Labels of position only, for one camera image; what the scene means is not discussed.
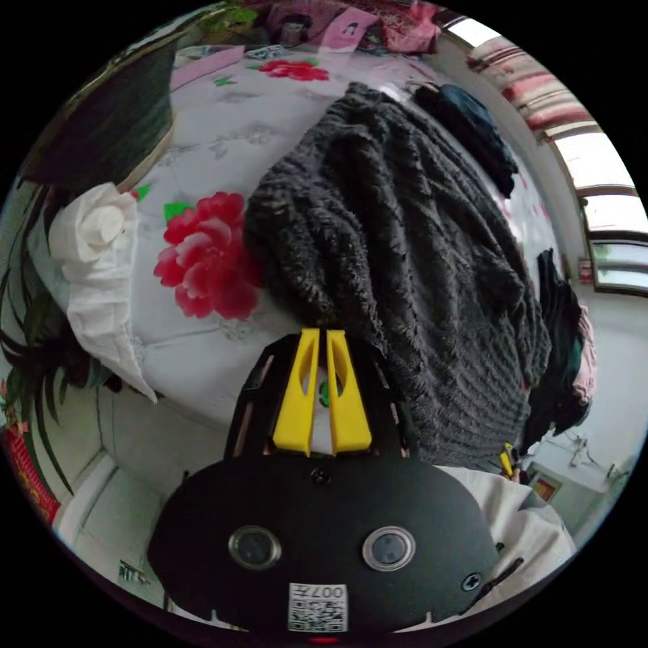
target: label sticker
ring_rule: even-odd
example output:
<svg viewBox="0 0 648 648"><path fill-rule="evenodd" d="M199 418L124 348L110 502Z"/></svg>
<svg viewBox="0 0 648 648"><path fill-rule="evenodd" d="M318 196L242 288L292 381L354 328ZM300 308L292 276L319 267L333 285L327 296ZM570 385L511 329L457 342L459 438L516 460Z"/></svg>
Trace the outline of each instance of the label sticker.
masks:
<svg viewBox="0 0 648 648"><path fill-rule="evenodd" d="M346 632L346 585L290 583L288 630L294 632Z"/></svg>

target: pink paper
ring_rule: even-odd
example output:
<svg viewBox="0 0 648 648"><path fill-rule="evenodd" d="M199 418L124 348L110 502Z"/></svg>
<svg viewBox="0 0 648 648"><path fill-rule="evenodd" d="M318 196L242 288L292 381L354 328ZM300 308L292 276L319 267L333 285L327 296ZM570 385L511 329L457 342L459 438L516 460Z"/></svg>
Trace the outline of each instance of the pink paper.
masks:
<svg viewBox="0 0 648 648"><path fill-rule="evenodd" d="M206 76L217 70L222 70L228 65L238 63L245 54L244 45L235 45L228 47L220 52L215 52L206 56L204 59L192 61L183 65L182 67L174 70L171 74L171 91L177 90L179 87L199 79L201 76Z"/></svg>
<svg viewBox="0 0 648 648"><path fill-rule="evenodd" d="M353 52L368 27L378 22L378 16L349 7L338 16L321 37L321 46L336 52Z"/></svg>

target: gray knit blanket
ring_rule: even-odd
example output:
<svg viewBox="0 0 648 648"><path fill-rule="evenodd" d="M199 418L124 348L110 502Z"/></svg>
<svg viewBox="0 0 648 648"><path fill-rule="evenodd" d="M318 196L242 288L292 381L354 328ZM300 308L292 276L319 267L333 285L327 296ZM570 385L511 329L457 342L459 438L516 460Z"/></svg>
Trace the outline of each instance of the gray knit blanket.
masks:
<svg viewBox="0 0 648 648"><path fill-rule="evenodd" d="M351 83L248 201L280 303L385 355L420 457L479 468L521 433L550 341L497 203L434 121Z"/></svg>

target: screw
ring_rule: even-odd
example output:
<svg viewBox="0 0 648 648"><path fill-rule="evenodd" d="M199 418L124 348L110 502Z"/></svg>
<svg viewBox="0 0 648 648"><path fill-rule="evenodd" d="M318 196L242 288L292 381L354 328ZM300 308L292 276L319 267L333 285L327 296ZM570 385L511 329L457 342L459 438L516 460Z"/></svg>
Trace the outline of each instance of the screw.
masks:
<svg viewBox="0 0 648 648"><path fill-rule="evenodd" d="M472 592L473 589L477 589L479 585L481 585L481 576L477 573L473 573L464 578L463 583L461 584L461 589L464 592Z"/></svg>
<svg viewBox="0 0 648 648"><path fill-rule="evenodd" d="M331 475L323 468L316 468L310 474L310 478L316 486L326 486L331 481Z"/></svg>

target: dark clothing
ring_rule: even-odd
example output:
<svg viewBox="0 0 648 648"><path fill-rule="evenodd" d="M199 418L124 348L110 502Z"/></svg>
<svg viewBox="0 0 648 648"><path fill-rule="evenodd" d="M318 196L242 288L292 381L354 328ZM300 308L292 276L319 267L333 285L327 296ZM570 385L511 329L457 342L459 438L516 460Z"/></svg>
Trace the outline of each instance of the dark clothing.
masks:
<svg viewBox="0 0 648 648"><path fill-rule="evenodd" d="M430 117L351 83L261 179L244 233L305 325L382 351L423 460L475 468L522 434L549 337L502 210Z"/></svg>
<svg viewBox="0 0 648 648"><path fill-rule="evenodd" d="M538 256L540 305L552 347L547 371L529 394L531 414L524 428L521 454L526 454L552 423L556 424L554 434L560 434L584 420L587 409L573 390L583 351L578 331L581 306L569 283L558 275L553 254L553 250L546 250Z"/></svg>
<svg viewBox="0 0 648 648"><path fill-rule="evenodd" d="M518 166L486 106L450 84L441 86L438 92L422 86L414 99L459 140L504 197L510 198Z"/></svg>

